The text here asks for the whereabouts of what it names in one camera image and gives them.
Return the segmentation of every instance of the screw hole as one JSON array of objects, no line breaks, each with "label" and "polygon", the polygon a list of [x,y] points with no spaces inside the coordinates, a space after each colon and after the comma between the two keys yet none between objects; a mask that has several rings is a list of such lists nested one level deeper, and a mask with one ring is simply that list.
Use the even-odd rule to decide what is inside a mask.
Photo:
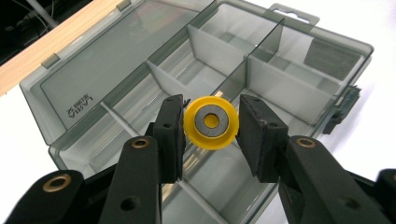
[{"label": "screw hole", "polygon": [[43,190],[48,193],[56,192],[66,188],[71,181],[72,177],[68,174],[57,175],[44,184]]},{"label": "screw hole", "polygon": [[302,147],[315,147],[316,146],[315,142],[308,138],[297,139],[297,144]]},{"label": "screw hole", "polygon": [[55,179],[49,183],[49,185],[53,188],[60,187],[66,182],[65,179]]},{"label": "screw hole", "polygon": [[129,198],[126,198],[122,201],[121,203],[121,209],[124,211],[131,211],[136,209],[136,207],[139,205],[140,200],[139,198],[132,196]]}]

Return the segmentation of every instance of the plastic organizer box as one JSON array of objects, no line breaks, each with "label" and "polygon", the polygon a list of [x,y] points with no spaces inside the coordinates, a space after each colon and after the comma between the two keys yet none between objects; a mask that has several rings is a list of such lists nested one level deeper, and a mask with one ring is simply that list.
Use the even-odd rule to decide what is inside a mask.
[{"label": "plastic organizer box", "polygon": [[[373,48],[269,9],[230,1],[123,1],[57,52],[21,89],[59,169],[85,177],[117,162],[163,99],[239,94],[263,99],[289,135],[317,136],[370,61]],[[163,223],[254,222],[276,194],[260,184],[236,142],[188,143],[184,179],[163,186]]]}]

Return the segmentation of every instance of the cable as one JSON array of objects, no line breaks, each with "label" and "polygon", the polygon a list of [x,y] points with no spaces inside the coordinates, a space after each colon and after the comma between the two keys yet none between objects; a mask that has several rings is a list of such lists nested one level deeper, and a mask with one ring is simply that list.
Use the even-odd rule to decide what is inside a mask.
[{"label": "cable", "polygon": [[[24,4],[22,4],[22,3],[20,3],[20,2],[18,2],[18,1],[16,1],[16,0],[11,0],[12,2],[14,2],[14,3],[16,3],[17,5],[19,5],[20,7],[23,7],[23,8],[25,8],[26,10],[28,10],[29,12],[31,12],[32,10],[29,8],[29,7],[27,7],[27,6],[25,6]],[[51,0],[51,2],[52,2],[52,6],[51,6],[51,17],[53,17],[53,15],[54,15],[54,11],[55,11],[55,3],[54,3],[54,1],[53,0]],[[35,16],[40,20],[40,22],[43,24],[43,26],[44,26],[44,31],[43,32],[41,32],[41,33],[39,33],[39,32],[37,32],[37,34],[38,34],[38,36],[37,37],[33,37],[32,39],[30,39],[30,40],[28,40],[28,41],[26,41],[26,45],[29,45],[31,42],[33,42],[33,41],[35,41],[35,40],[37,40],[39,37],[41,37],[44,33],[48,33],[48,31],[49,31],[49,25],[46,25],[46,23],[44,23],[44,21],[37,15],[37,14],[35,14]]]},{"label": "cable", "polygon": [[[27,6],[25,6],[24,4],[22,4],[22,3],[20,3],[20,2],[18,2],[17,0],[11,0],[12,2],[14,2],[15,4],[17,4],[17,5],[19,5],[20,7],[23,7],[23,8],[25,8],[26,10],[28,10],[28,12],[31,12],[32,10],[29,8],[29,7],[27,7]],[[38,16],[38,15],[35,15],[40,21],[41,21],[41,23],[43,24],[43,26],[44,26],[44,28],[45,28],[45,31],[46,32],[48,32],[48,25],[46,25],[46,23],[44,23],[44,21],[43,20],[41,20],[41,18]]]}]

